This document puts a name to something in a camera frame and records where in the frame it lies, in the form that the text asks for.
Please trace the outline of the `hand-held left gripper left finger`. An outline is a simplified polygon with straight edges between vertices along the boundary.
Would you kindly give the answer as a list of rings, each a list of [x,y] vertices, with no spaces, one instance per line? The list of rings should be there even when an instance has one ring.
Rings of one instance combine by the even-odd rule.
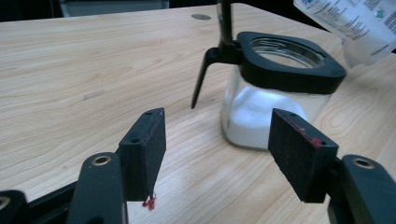
[[[124,196],[128,202],[153,197],[165,151],[165,113],[159,107],[144,112],[119,142]]]

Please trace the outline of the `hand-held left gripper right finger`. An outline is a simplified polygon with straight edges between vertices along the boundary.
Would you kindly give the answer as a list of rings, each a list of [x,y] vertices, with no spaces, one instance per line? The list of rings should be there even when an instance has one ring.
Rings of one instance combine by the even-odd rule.
[[[338,148],[299,115],[273,110],[268,150],[302,202],[324,202],[327,169],[335,163]]]

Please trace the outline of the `glass jar with black lid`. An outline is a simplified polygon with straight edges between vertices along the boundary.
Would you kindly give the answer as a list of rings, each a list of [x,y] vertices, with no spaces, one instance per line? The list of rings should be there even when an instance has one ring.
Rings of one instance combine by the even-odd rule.
[[[231,64],[220,114],[223,136],[235,146],[265,150],[275,108],[314,120],[347,71],[305,39],[256,32],[233,36],[230,0],[217,1],[219,45],[205,53],[191,104],[197,104],[209,65]]]

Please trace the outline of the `white packet with blue label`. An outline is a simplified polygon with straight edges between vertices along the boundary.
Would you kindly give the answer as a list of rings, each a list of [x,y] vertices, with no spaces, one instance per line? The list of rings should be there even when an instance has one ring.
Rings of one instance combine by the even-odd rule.
[[[396,0],[293,0],[293,4],[342,39],[350,67],[375,64],[396,49]]]

